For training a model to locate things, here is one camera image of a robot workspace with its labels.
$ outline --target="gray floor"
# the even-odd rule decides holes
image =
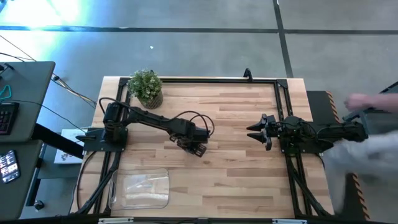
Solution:
[[[279,0],[286,29],[398,29],[398,1]],[[53,0],[9,1],[0,26],[277,28],[271,0]],[[278,34],[199,34],[127,32],[0,31],[37,60],[53,60],[55,73],[77,92],[96,100],[102,77],[151,68],[160,75],[240,77],[249,67],[255,77],[286,77]],[[330,90],[340,116],[350,93],[375,94],[397,81],[398,35],[286,35],[295,78],[308,90]],[[0,39],[2,52],[24,56]],[[0,61],[10,60],[0,57]],[[45,105],[78,126],[91,124],[93,110],[59,86],[50,85]],[[72,128],[42,110],[39,122],[54,131]],[[26,217],[64,214],[74,181],[51,180],[65,191],[38,198],[62,206]],[[398,190],[363,183],[372,220],[398,223]]]

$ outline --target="person's arm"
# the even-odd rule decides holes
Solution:
[[[375,108],[391,113],[398,113],[398,93],[378,94],[374,96],[355,93],[348,97],[345,105],[349,110]]]

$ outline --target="transparent bin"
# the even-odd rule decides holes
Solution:
[[[117,170],[109,188],[112,210],[164,208],[169,202],[167,169]]]

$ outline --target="desk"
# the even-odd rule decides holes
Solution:
[[[99,97],[115,98],[119,78],[104,77]],[[303,79],[288,79],[288,84],[294,115],[311,121]],[[129,139],[119,168],[167,168],[170,200],[162,209],[112,211],[112,216],[294,217],[285,157],[280,152],[279,142],[273,141],[272,150],[266,151],[264,145],[246,136],[246,127],[258,122],[261,113],[274,114],[277,118],[272,85],[163,83],[162,91],[164,102],[160,108],[151,110],[152,113],[171,118],[182,111],[195,110],[211,117],[216,131],[207,144],[205,155],[199,158],[170,142],[164,131],[142,124],[129,125]],[[142,107],[135,98],[131,105]],[[93,126],[103,127],[102,119],[103,114],[97,107]],[[195,122],[203,125],[200,119]],[[82,204],[98,185],[103,157],[104,153],[98,152],[86,166],[80,187]],[[324,208],[333,213],[321,161],[309,154],[302,157],[309,189]],[[108,192],[104,192],[101,211],[108,196]],[[298,194],[300,208],[304,211],[302,195]],[[76,204],[72,206],[72,211],[75,210]]]
[[[16,101],[19,105],[18,114],[10,135],[0,136],[0,154],[10,149],[17,150],[17,161],[21,176],[8,184],[0,183],[0,201],[7,203],[0,211],[0,220],[15,219],[21,214],[27,192],[32,183],[26,200],[27,206],[33,206],[40,181],[35,171],[36,162],[41,149],[33,142],[43,142],[62,149],[70,154],[82,157],[83,148],[53,133],[51,130],[36,124],[37,117],[44,101],[47,87],[54,70],[54,62],[9,62],[9,68],[1,72],[0,87],[10,85],[12,97],[8,101]]]

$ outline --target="wooden table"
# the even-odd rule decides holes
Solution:
[[[119,78],[104,77],[99,97],[115,98]],[[311,121],[304,80],[288,79],[288,84],[294,115]],[[129,140],[119,168],[168,169],[170,200],[165,208],[112,211],[112,216],[294,217],[285,158],[280,152],[278,140],[273,139],[272,150],[266,151],[264,145],[246,136],[249,132],[246,127],[258,122],[262,113],[274,114],[277,118],[272,85],[163,83],[162,91],[164,102],[160,108],[151,110],[152,113],[171,118],[182,111],[195,110],[213,119],[215,133],[207,144],[205,155],[199,158],[170,142],[165,131],[142,124],[129,125]],[[287,116],[282,90],[280,94]],[[142,107],[135,98],[131,105]],[[192,116],[185,114],[182,117],[189,119]],[[102,119],[103,113],[97,106],[93,126],[103,127]],[[204,126],[201,119],[195,122],[198,126]],[[97,153],[84,171],[80,186],[82,204],[98,185],[103,156],[103,152]],[[302,157],[309,189],[324,208],[333,213],[321,161],[309,154]],[[300,208],[304,211],[299,190],[298,195]],[[105,191],[101,211],[107,196]]]

